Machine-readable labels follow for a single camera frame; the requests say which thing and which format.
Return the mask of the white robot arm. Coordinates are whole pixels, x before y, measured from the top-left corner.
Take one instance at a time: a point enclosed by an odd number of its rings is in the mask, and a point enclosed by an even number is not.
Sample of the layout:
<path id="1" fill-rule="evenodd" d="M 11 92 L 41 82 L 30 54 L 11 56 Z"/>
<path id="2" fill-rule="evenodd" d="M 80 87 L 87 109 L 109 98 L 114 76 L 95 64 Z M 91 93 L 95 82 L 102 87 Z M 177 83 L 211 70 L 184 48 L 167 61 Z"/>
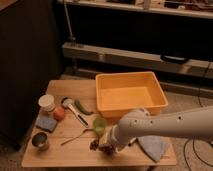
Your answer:
<path id="1" fill-rule="evenodd" d="M 150 116 L 145 108 L 134 109 L 114 124 L 99 140 L 99 147 L 115 152 L 131 139 L 163 136 L 213 141 L 213 106 Z"/>

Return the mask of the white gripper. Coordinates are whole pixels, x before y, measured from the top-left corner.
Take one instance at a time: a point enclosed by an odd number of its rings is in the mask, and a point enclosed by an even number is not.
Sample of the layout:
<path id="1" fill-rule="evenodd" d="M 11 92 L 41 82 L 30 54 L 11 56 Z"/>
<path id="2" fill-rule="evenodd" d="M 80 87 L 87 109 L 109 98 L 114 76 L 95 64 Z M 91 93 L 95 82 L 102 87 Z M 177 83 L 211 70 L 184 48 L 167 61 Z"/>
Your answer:
<path id="1" fill-rule="evenodd" d="M 115 152 L 121 150 L 120 143 L 118 138 L 116 137 L 117 127 L 113 126 L 109 131 L 107 131 L 100 139 L 101 144 L 109 144 L 112 145 L 115 149 Z"/>

